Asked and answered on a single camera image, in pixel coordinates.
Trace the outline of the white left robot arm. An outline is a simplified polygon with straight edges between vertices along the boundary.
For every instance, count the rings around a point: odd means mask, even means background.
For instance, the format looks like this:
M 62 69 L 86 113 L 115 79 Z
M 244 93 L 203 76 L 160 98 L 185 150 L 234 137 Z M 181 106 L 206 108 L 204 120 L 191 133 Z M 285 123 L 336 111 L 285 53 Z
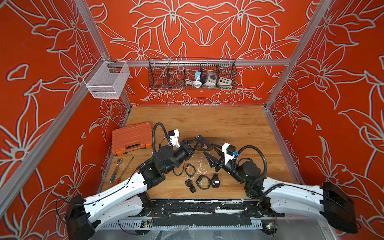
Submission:
M 165 132 L 168 144 L 153 148 L 153 155 L 141 163 L 125 180 L 99 194 L 83 198 L 75 196 L 68 201 L 68 208 L 62 221 L 66 224 L 70 240 L 88 240 L 112 216 L 113 209 L 122 207 L 128 199 L 157 186 L 166 175 L 188 161 L 198 146 L 204 150 L 211 144 L 201 135 L 193 140 L 178 141 L 174 131 Z

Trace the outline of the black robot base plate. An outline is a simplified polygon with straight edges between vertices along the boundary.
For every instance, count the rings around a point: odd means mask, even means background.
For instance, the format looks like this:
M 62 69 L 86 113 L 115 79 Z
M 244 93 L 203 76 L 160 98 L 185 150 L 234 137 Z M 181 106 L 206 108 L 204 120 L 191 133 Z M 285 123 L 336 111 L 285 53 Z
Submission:
M 251 219 L 274 220 L 275 213 L 258 200 L 242 199 L 157 199 L 155 227 L 248 227 Z

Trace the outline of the dark wooden watch stand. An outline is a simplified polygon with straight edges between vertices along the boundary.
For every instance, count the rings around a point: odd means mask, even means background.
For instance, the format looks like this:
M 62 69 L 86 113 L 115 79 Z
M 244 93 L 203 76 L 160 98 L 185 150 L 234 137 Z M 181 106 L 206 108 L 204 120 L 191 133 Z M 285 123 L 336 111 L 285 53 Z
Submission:
M 220 138 L 206 138 L 206 140 L 209 142 L 210 145 L 216 144 L 218 146 L 222 146 L 225 143 L 225 140 Z M 197 139 L 187 138 L 185 139 L 185 141 L 188 142 L 190 146 L 194 147 L 196 145 Z M 198 145 L 198 147 L 196 148 L 196 151 L 211 151 L 211 150 L 213 150 L 213 147 L 204 149 L 201 145 Z

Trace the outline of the black slim round watch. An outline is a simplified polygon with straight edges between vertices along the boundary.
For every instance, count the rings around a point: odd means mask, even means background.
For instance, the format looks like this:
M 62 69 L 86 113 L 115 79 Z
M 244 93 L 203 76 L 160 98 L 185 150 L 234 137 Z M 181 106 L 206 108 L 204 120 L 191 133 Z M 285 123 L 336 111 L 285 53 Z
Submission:
M 196 174 L 196 168 L 192 164 L 187 164 L 185 173 L 189 178 L 192 178 Z

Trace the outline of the black watch placed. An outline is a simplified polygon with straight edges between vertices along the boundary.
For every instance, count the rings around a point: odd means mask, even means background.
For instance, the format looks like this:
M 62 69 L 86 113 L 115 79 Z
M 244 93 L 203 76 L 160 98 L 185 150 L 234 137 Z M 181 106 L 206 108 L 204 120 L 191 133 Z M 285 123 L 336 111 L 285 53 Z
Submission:
M 210 148 L 210 147 L 207 146 L 206 144 L 202 144 L 201 147 L 202 147 L 203 150 L 208 150 L 208 149 Z

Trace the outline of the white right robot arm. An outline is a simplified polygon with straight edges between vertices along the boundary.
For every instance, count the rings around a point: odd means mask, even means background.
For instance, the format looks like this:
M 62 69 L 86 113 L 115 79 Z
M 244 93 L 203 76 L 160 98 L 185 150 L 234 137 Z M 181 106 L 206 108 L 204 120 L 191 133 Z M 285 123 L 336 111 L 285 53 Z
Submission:
M 294 214 L 326 221 L 336 230 L 357 234 L 360 224 L 356 220 L 355 203 L 332 182 L 320 186 L 290 184 L 267 177 L 268 163 L 257 147 L 246 145 L 240 150 L 224 143 L 213 144 L 218 158 L 204 155 L 216 172 L 224 170 L 239 184 L 244 185 L 248 198 L 258 200 L 263 215 Z

